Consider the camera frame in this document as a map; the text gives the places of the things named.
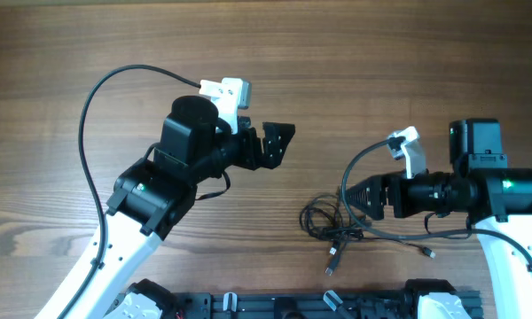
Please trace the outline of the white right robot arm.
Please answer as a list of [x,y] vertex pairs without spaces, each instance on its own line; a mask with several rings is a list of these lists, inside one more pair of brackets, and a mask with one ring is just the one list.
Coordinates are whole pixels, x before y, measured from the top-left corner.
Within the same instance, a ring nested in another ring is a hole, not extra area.
[[[348,185],[355,164],[385,146],[400,172],[371,176]],[[476,236],[487,260],[497,314],[501,318],[532,318],[532,168],[510,168],[496,119],[465,119],[450,124],[452,172],[428,171],[426,155],[413,126],[391,133],[360,151],[341,179],[340,200],[362,230],[397,241],[430,238],[450,240]],[[377,230],[371,221],[391,206],[397,218],[426,212],[467,215],[465,227],[418,235]]]

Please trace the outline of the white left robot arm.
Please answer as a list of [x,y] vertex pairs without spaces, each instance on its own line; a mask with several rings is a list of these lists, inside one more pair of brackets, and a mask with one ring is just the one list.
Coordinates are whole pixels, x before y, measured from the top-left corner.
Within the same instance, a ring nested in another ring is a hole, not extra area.
[[295,133],[265,122],[231,133],[217,107],[198,96],[177,98],[160,141],[115,181],[106,223],[39,312],[41,318],[101,318],[137,268],[151,256],[197,200],[197,186],[229,166],[278,167]]

